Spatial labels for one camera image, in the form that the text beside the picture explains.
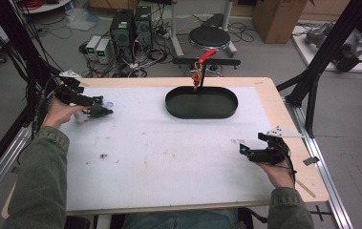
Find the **computer tower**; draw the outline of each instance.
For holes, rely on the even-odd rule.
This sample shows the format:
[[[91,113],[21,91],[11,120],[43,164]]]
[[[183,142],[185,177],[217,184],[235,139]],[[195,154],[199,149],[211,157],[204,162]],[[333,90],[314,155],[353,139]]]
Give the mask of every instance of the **computer tower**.
[[[137,51],[136,25],[132,10],[115,10],[110,34],[118,64],[134,63]]]
[[[138,46],[150,50],[153,48],[153,29],[151,22],[151,7],[138,6],[135,12],[136,34]]]
[[[115,10],[110,33],[120,47],[131,47],[136,39],[132,10]]]

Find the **tray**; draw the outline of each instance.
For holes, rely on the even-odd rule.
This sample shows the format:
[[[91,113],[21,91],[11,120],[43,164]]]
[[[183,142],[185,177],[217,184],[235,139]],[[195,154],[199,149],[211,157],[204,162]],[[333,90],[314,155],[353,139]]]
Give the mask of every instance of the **tray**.
[[[238,107],[238,98],[222,87],[181,86],[165,97],[166,110],[172,116],[184,119],[228,118]]]

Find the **gray-green sleeve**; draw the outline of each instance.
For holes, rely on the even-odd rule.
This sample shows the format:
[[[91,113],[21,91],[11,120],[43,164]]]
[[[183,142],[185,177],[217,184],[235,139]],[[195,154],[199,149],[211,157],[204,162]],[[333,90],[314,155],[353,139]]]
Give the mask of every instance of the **gray-green sleeve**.
[[[62,229],[67,199],[69,139],[42,127],[21,155],[21,167],[3,228]]]
[[[272,191],[267,217],[267,228],[314,228],[311,214],[297,190],[292,188],[277,188]]]

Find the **black metal pole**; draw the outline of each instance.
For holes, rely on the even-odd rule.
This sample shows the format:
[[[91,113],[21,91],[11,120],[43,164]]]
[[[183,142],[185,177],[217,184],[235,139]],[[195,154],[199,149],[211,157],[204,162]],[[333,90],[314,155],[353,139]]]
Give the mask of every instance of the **black metal pole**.
[[[293,92],[286,97],[286,102],[293,106],[300,107],[303,99],[309,94],[306,130],[311,137],[313,137],[312,126],[318,81],[360,20],[362,20],[362,0],[351,0],[309,66],[298,76],[277,86],[278,91],[281,91],[296,84]]]
[[[59,73],[59,70],[49,65],[41,57],[9,0],[0,0],[0,26],[19,56],[13,54],[10,47],[6,46],[2,40],[0,40],[0,45],[7,51],[15,68],[28,84],[26,94],[28,104],[0,141],[1,158],[20,128],[28,125],[28,122],[33,119],[40,88],[44,88],[52,74]],[[49,85],[50,88],[53,88],[57,83],[55,81]]]
[[[204,76],[205,76],[205,72],[207,70],[207,65],[205,63],[202,64],[202,80],[201,80],[201,85],[200,87],[203,87],[203,82],[204,82]]]

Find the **gray floor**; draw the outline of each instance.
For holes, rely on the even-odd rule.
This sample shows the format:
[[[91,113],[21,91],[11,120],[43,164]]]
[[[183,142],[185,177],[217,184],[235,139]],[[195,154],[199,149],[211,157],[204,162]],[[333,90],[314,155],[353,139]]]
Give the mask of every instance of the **gray floor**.
[[[55,10],[41,14],[35,20],[42,23],[57,21],[63,16],[62,13]],[[192,17],[180,20],[180,28],[194,20],[196,18]],[[250,25],[248,18],[232,19],[231,22],[233,21]],[[109,30],[110,21],[101,20],[96,28],[89,31],[70,31],[64,27],[65,24],[66,21],[52,25],[53,34],[46,34],[42,37],[42,42],[64,70],[83,73],[87,68],[83,55],[78,52],[79,45],[89,40],[92,34],[102,34]],[[197,25],[199,24],[189,24],[190,27]],[[305,69],[306,65],[291,41],[285,45],[266,45],[255,31],[250,31],[249,34],[255,38],[253,42],[235,43],[238,53],[234,58],[241,59],[242,65],[237,70],[224,67],[225,76],[267,76],[277,85]],[[201,52],[186,44],[185,38],[180,37],[185,55],[198,56]],[[226,58],[227,55],[218,53],[216,57]],[[147,77],[183,76],[185,71],[185,67],[180,69],[173,64],[159,64],[147,69]],[[0,64],[0,138],[24,107],[24,88],[24,82],[13,65],[10,62]],[[290,89],[281,92],[281,95],[287,95],[289,91]],[[362,228],[362,73],[323,73],[319,82],[314,133],[353,228]],[[0,185],[0,211],[14,181],[15,175],[8,174]],[[318,205],[320,211],[330,211],[326,203]],[[254,209],[263,216],[267,214],[265,207]],[[309,209],[315,211],[315,204],[309,204]],[[318,216],[313,218],[316,228],[336,228],[331,216],[323,216],[323,220]],[[266,228],[256,220],[255,225],[256,228]]]

